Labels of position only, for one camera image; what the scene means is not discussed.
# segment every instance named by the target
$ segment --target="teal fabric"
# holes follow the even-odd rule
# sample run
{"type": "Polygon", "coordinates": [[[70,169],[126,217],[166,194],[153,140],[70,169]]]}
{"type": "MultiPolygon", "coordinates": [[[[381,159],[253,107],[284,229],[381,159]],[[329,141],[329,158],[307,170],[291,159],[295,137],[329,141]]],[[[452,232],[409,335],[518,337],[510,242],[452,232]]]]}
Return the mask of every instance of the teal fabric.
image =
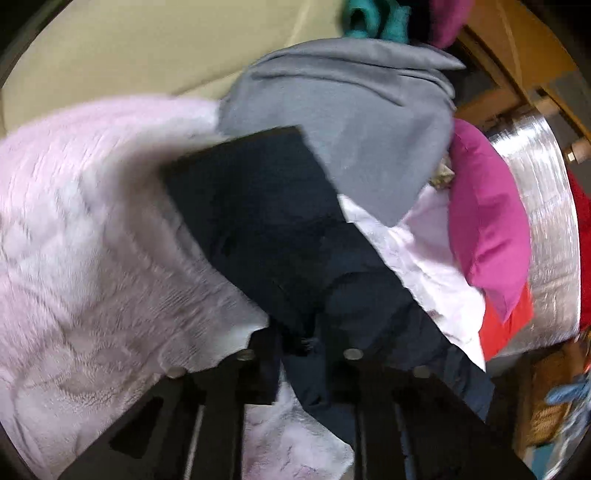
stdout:
{"type": "Polygon", "coordinates": [[[345,37],[380,38],[408,44],[410,13],[410,7],[403,7],[396,0],[346,0],[345,37]]]}
{"type": "Polygon", "coordinates": [[[538,480],[542,480],[544,478],[546,473],[546,465],[548,465],[548,460],[550,460],[552,450],[554,450],[554,444],[549,443],[548,445],[537,447],[534,451],[534,461],[531,465],[531,471],[538,480]]]}

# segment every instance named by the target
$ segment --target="dark clothing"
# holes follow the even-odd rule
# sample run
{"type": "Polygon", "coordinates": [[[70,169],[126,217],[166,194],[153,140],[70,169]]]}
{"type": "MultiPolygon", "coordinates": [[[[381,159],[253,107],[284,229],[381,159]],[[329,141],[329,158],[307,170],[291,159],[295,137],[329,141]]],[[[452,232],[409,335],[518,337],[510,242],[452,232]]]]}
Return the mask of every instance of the dark clothing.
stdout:
{"type": "Polygon", "coordinates": [[[164,172],[207,259],[282,328],[287,379],[303,408],[353,442],[327,378],[356,348],[410,370],[427,365],[481,418],[493,385],[439,331],[355,225],[295,128],[190,155],[164,172]]]}

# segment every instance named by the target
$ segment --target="magenta pillowcase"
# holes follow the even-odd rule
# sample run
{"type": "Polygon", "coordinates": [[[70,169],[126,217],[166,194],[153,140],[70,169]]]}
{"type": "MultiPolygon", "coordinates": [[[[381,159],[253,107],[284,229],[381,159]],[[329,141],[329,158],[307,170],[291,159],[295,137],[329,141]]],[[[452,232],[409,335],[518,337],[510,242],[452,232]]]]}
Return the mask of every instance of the magenta pillowcase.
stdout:
{"type": "Polygon", "coordinates": [[[431,32],[429,43],[448,48],[468,20],[473,0],[430,0],[431,32]]]}
{"type": "Polygon", "coordinates": [[[504,322],[517,305],[531,259],[530,225],[509,167],[473,125],[456,119],[449,149],[449,239],[467,282],[504,322]]]}

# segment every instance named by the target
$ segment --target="gray fabric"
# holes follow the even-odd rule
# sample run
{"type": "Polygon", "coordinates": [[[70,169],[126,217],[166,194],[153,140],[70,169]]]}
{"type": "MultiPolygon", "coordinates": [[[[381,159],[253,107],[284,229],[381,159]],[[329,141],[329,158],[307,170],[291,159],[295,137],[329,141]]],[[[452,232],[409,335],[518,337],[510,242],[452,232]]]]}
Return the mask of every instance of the gray fabric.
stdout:
{"type": "Polygon", "coordinates": [[[550,82],[550,87],[591,131],[591,87],[580,72],[568,72],[550,82]]]}
{"type": "Polygon", "coordinates": [[[431,47],[334,38],[273,52],[234,84],[220,130],[298,125],[341,193],[388,226],[411,208],[447,151],[456,58],[431,47]]]}

